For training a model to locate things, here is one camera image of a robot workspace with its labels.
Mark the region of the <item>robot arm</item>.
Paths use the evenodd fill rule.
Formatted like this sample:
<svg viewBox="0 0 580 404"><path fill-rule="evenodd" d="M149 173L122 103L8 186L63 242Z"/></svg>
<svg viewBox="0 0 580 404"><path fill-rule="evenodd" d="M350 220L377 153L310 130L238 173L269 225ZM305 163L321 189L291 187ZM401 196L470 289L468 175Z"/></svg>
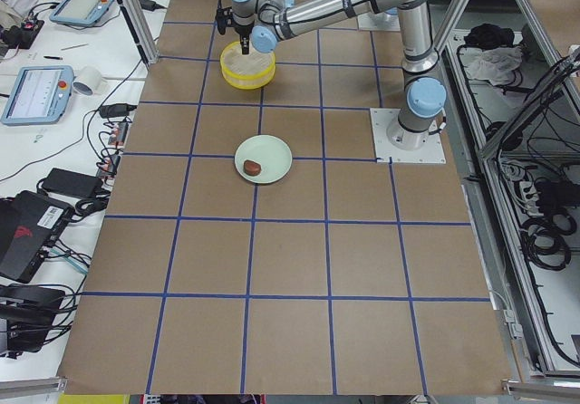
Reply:
<svg viewBox="0 0 580 404"><path fill-rule="evenodd" d="M217 9L215 20L220 34L234 28L243 54L250 47L271 53L282 41L391 9L397 10L400 22L405 82L430 75L440 55L432 38L428 0L311 0L299 5L291 0L231 0L230 7Z"/></svg>

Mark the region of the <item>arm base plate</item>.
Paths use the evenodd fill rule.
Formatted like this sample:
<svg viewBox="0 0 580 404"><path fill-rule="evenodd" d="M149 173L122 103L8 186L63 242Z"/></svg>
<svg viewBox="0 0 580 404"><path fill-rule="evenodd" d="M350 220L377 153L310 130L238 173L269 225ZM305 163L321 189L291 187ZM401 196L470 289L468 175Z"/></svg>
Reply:
<svg viewBox="0 0 580 404"><path fill-rule="evenodd" d="M372 139L378 163L445 164L437 121L427 131L409 132L399 124L400 109L371 108Z"/></svg>

